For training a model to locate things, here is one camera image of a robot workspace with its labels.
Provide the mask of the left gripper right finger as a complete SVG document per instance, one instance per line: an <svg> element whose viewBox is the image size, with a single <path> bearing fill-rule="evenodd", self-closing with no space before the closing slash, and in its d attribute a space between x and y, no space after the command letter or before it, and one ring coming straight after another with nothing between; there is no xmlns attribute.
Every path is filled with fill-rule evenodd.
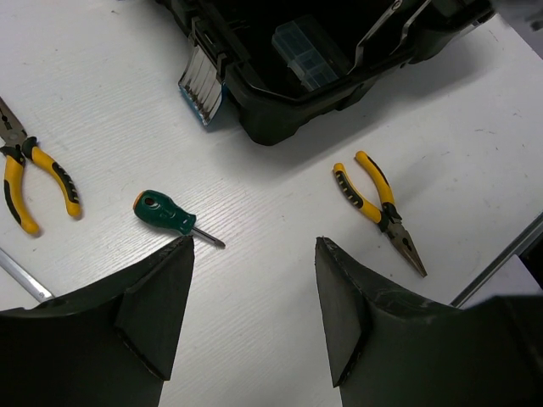
<svg viewBox="0 0 543 407"><path fill-rule="evenodd" d="M434 302L316 241L333 385L345 406L539 406L542 299Z"/></svg>

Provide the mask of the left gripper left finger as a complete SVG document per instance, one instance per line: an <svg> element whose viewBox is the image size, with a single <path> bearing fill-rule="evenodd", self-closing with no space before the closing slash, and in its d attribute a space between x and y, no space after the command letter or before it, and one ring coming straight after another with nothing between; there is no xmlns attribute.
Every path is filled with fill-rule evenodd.
<svg viewBox="0 0 543 407"><path fill-rule="evenodd" d="M1 314L4 406L156 406L170 380L193 276L179 237L32 309Z"/></svg>

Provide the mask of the yellow black needle-nose pliers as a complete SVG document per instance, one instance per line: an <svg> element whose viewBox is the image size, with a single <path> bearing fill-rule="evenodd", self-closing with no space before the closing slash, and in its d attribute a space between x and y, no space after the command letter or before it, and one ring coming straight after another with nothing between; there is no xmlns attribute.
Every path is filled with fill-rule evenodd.
<svg viewBox="0 0 543 407"><path fill-rule="evenodd" d="M412 241L411 234L403 226L402 217L396 208L395 197L386 176L364 151L358 151L355 154L355 161L372 179L378 191L380 207L364 198L351 182L344 165L336 163L333 166L333 175L340 191L351 205L377 226L416 273L421 278L425 278L428 272Z"/></svg>

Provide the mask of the small silver wrench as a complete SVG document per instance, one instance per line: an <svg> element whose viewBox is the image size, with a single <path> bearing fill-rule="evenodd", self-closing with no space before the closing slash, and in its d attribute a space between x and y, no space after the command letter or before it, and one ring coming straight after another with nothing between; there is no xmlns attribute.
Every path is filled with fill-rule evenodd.
<svg viewBox="0 0 543 407"><path fill-rule="evenodd" d="M2 249L0 249L0 264L1 267L39 303L55 298L47 288L45 288L29 272L23 269Z"/></svg>

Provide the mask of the black plastic toolbox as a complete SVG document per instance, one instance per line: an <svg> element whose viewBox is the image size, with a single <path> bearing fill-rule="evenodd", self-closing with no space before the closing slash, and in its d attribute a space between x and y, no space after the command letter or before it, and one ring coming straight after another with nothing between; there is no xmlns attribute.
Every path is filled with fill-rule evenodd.
<svg viewBox="0 0 543 407"><path fill-rule="evenodd" d="M495 13L488 1L167 1L193 52L178 86L204 125L224 99L265 146L357 103Z"/></svg>

